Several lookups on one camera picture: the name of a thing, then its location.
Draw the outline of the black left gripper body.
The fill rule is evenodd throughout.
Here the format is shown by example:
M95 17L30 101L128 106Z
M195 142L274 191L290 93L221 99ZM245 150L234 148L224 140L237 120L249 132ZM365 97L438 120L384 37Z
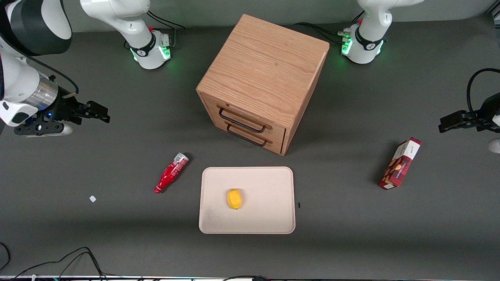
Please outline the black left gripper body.
M488 130L498 133L500 94L494 94L487 98L478 110L473 110L470 94L467 94L467 105L470 113L473 114L473 124L478 132Z

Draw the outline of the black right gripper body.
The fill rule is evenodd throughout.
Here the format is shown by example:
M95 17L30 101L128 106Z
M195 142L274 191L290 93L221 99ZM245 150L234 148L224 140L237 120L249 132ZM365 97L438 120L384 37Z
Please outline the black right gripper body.
M50 106L50 122L66 121L79 126L85 116L86 104L78 102L75 96L63 98L66 94L66 91L57 93L57 98Z

